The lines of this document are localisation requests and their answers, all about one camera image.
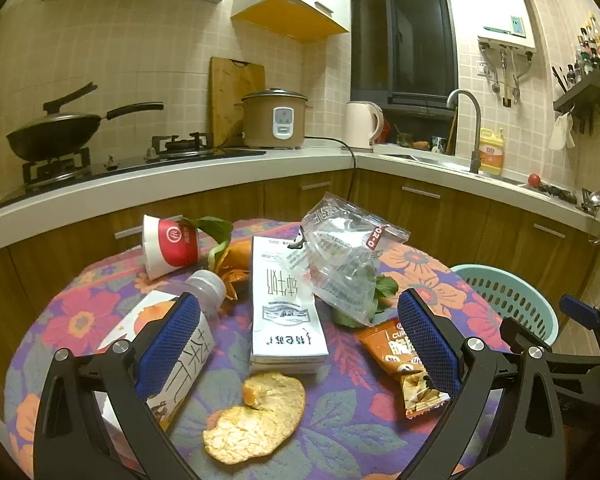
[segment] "red and white paper cup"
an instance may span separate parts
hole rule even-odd
[[[171,220],[144,216],[142,223],[144,266],[150,280],[198,260],[198,232]]]

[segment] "round table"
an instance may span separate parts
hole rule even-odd
[[[296,223],[241,221],[235,225],[234,240],[253,235],[292,239],[297,232]],[[203,237],[200,243],[204,251],[213,241]],[[476,335],[493,349],[508,350],[500,339],[498,315],[439,261],[400,246],[381,257],[380,271],[395,279],[399,292],[415,288],[434,313],[449,317],[464,336]],[[4,391],[5,423],[13,452],[30,476],[40,393],[54,351],[67,347],[75,354],[93,353],[144,295],[167,281],[183,281],[191,272],[183,269],[149,282],[141,250],[136,248],[89,266],[32,325],[11,361]],[[396,302],[397,296],[394,307],[378,320],[395,317]],[[442,409],[407,420],[398,382],[360,346],[355,330],[334,325],[324,304],[318,302],[318,309],[330,354],[317,375],[302,378],[306,408],[300,426],[266,460],[235,466],[225,466],[206,454],[202,431],[218,411],[242,403],[251,301],[239,301],[222,313],[216,349],[168,430],[175,447],[203,480],[393,479],[420,449]],[[496,404],[497,398],[492,397],[461,465],[475,461]]]

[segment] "laundry basket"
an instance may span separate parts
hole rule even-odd
[[[483,265],[451,269],[480,294],[500,317],[513,317],[548,345],[558,337],[558,319],[545,298],[506,270]]]

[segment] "wooden cutting board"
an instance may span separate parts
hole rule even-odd
[[[244,113],[235,106],[251,92],[266,89],[264,67],[254,63],[212,57],[209,69],[211,98],[211,133],[214,146],[242,146],[242,139],[235,137],[242,131]]]

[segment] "cabinet handle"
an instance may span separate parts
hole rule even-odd
[[[165,218],[165,220],[170,220],[172,222],[179,222],[182,220],[182,215],[172,216],[170,218]],[[120,238],[126,238],[131,235],[137,235],[142,232],[142,226],[132,227],[131,229],[125,229],[124,231],[118,231],[114,234],[116,240],[120,240]]]
[[[315,2],[315,8],[320,10],[323,14],[328,14],[329,16],[333,16],[333,11],[327,7],[325,4],[320,2]]]
[[[331,182],[319,182],[318,184],[307,184],[306,186],[302,186],[300,189],[302,191],[306,191],[307,189],[317,189],[319,187],[329,187]]]
[[[549,229],[548,227],[544,227],[543,225],[540,224],[534,224],[534,227],[536,229],[540,229],[541,231],[544,231],[545,233],[549,233],[553,236],[557,236],[558,238],[566,238],[567,235],[563,235],[562,233],[559,233],[558,231],[554,231],[553,229]]]
[[[435,198],[440,200],[440,195],[435,193],[430,193],[429,191],[423,191],[421,189],[413,189],[413,187],[402,186],[403,191],[409,191],[411,193],[415,193],[416,195],[428,196],[429,198]]]

